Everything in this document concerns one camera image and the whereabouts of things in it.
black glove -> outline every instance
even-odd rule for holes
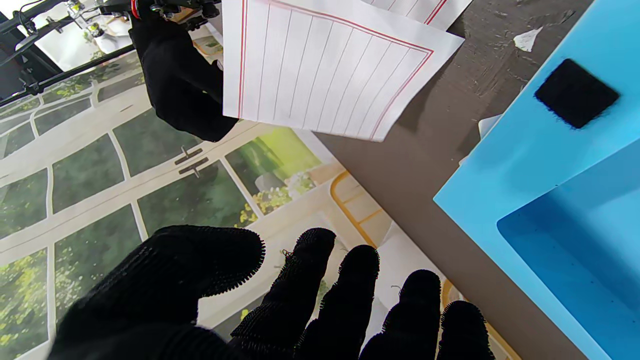
[[[160,229],[69,309],[49,359],[357,360],[378,276],[372,247],[347,254],[318,319],[305,330],[334,241],[326,229],[303,233],[262,304],[226,344],[195,325],[198,299],[251,277],[264,259],[260,238],[242,229]],[[437,275],[414,272],[360,359],[433,359],[439,321]],[[452,303],[442,326],[438,359],[493,359],[484,319],[472,304]]]
[[[131,17],[129,36],[156,115],[203,140],[222,139],[237,122],[222,115],[222,70],[202,57],[181,25],[164,20],[148,6],[140,10],[142,20]]]

paper scrap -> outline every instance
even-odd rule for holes
[[[530,53],[531,49],[533,49],[533,43],[536,41],[536,36],[538,36],[538,33],[541,30],[542,27],[517,35],[515,38],[513,38],[513,42],[516,44],[517,48]]]
[[[226,116],[382,141],[462,44],[360,0],[223,2]]]
[[[446,30],[469,6],[471,0],[362,0],[382,10]]]

black rod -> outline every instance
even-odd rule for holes
[[[40,15],[41,13],[48,12],[54,6],[64,1],[65,0],[43,0],[37,3],[36,5],[34,5],[33,7],[28,8],[27,10],[24,10],[22,12],[22,18],[26,22],[32,19],[33,17]],[[7,20],[0,24],[0,34],[6,33],[7,31],[15,28],[18,25],[20,25],[20,16],[14,16],[10,20]]]
[[[57,75],[54,75],[51,78],[46,79],[45,81],[43,81],[41,83],[38,83],[38,88],[40,89],[40,92],[42,92],[45,88],[47,88],[47,87],[49,87],[51,85],[59,83],[60,81],[66,80],[68,78],[71,78],[73,75],[80,74],[83,71],[86,71],[86,70],[88,70],[88,69],[90,69],[92,67],[98,66],[98,65],[100,65],[102,63],[105,63],[105,62],[107,62],[109,60],[113,60],[113,59],[115,59],[115,58],[117,58],[119,56],[122,56],[124,54],[127,54],[127,53],[129,53],[129,52],[131,52],[133,50],[134,50],[133,45],[125,46],[125,47],[123,47],[121,49],[118,49],[118,50],[112,52],[112,53],[109,53],[107,55],[101,56],[101,57],[99,57],[99,58],[97,58],[95,60],[89,61],[88,63],[85,63],[85,64],[80,65],[78,67],[74,67],[73,69],[71,69],[69,71],[61,72],[61,73],[59,73]],[[4,105],[7,105],[7,104],[10,104],[13,101],[20,100],[20,99],[22,99],[24,97],[27,97],[29,95],[31,95],[31,94],[27,90],[23,90],[23,91],[21,91],[19,93],[13,94],[12,96],[1,100],[0,101],[0,107],[2,107]]]

black square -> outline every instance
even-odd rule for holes
[[[597,118],[619,97],[571,59],[563,61],[536,91],[536,99],[577,129]]]

paper sheet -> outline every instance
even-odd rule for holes
[[[230,117],[382,141],[462,44],[360,0],[223,2]]]
[[[446,30],[471,0],[362,0],[377,8],[406,16],[436,29]]]

